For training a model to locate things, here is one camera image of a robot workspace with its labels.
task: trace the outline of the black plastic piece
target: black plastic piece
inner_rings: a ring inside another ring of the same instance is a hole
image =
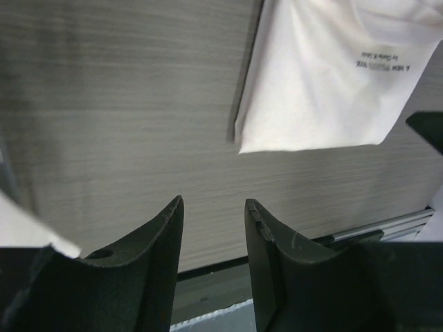
[[[0,270],[26,276],[1,312],[7,331],[169,331],[183,200],[86,259],[52,248],[1,249]],[[11,266],[15,252],[26,254]],[[11,287],[0,274],[0,297]]]
[[[326,248],[329,248],[333,251],[339,252],[348,249],[350,246],[353,246],[357,243],[363,243],[367,241],[380,241],[385,233],[383,230],[373,230],[371,232],[367,232],[364,234],[355,235],[353,237],[347,237],[346,239],[341,239],[327,245],[324,245]]]
[[[312,239],[315,243],[318,243],[322,246],[327,246],[335,241],[335,238],[332,235],[325,235],[324,237],[316,237]]]
[[[245,223],[258,332],[441,331],[443,243],[368,241],[334,252],[254,200]]]

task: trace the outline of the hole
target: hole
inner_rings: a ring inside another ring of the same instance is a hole
[[[92,252],[86,259],[100,259],[112,256],[113,252],[109,249],[99,249]]]

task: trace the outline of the gray laminate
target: gray laminate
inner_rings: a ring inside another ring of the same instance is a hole
[[[246,254],[258,199],[313,237],[421,210],[443,158],[404,124],[443,103],[443,49],[377,147],[238,156],[226,142],[259,0],[0,3],[0,125],[28,204],[85,252],[177,194],[180,270]]]

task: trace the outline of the black plastic part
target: black plastic part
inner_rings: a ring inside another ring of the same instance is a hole
[[[384,235],[383,230],[373,230],[371,232],[355,235],[353,237],[347,237],[346,239],[338,240],[324,246],[328,249],[339,252],[342,250],[346,250],[350,246],[353,246],[354,244],[357,243],[363,243],[367,241],[371,242],[380,241],[383,235]]]
[[[335,241],[335,238],[332,235],[326,235],[324,237],[316,237],[312,239],[315,243],[318,243],[322,246],[327,246]]]
[[[442,243],[367,241],[334,252],[254,200],[245,223],[258,332],[441,331]]]
[[[2,328],[169,331],[182,230],[183,201],[176,197],[150,222],[89,258],[69,259],[49,247],[29,252],[14,266],[27,280],[2,308]],[[11,268],[15,252],[20,249],[0,250],[0,269]],[[1,294],[9,287],[1,278]]]

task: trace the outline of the gray wooden panel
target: gray wooden panel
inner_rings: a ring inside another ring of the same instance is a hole
[[[182,194],[180,270],[246,254],[247,198],[310,237],[421,210],[443,158],[404,120],[442,107],[443,49],[382,145],[238,156],[226,134],[259,7],[0,3],[0,125],[30,207],[88,253]]]

